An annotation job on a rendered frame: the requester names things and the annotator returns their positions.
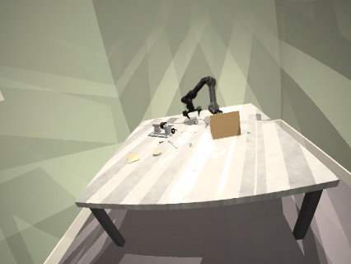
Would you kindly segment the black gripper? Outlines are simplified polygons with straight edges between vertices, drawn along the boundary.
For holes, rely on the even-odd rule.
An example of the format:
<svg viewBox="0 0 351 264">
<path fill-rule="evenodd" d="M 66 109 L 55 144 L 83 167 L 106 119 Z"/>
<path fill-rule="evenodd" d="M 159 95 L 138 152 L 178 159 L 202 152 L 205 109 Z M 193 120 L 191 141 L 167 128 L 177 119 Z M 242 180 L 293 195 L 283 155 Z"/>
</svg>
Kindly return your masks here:
<svg viewBox="0 0 351 264">
<path fill-rule="evenodd" d="M 188 113 L 193 112 L 193 111 L 198 111 L 198 113 L 200 114 L 200 112 L 202 111 L 202 107 L 201 106 L 197 106 L 197 108 L 194 108 L 194 104 L 192 106 L 188 106 L 189 111 L 183 111 L 183 116 L 186 116 L 190 119 Z"/>
</svg>

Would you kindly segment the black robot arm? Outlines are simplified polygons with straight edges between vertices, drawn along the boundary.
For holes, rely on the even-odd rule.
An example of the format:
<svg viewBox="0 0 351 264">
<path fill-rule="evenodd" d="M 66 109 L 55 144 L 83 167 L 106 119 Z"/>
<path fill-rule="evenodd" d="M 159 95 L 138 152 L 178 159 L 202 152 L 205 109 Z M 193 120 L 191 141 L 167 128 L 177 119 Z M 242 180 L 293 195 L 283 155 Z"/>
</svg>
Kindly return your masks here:
<svg viewBox="0 0 351 264">
<path fill-rule="evenodd" d="M 211 76 L 202 78 L 197 84 L 197 86 L 194 87 L 193 90 L 191 90 L 185 97 L 181 99 L 182 102 L 187 104 L 186 108 L 188 109 L 188 106 L 193 105 L 192 100 L 194 100 L 197 97 L 197 92 L 200 90 L 200 88 L 202 88 L 205 85 L 205 83 L 207 83 L 210 95 L 210 105 L 208 106 L 208 111 L 211 112 L 211 114 L 222 114 L 223 111 L 220 111 L 215 95 L 216 81 L 216 78 L 213 78 Z"/>
</svg>

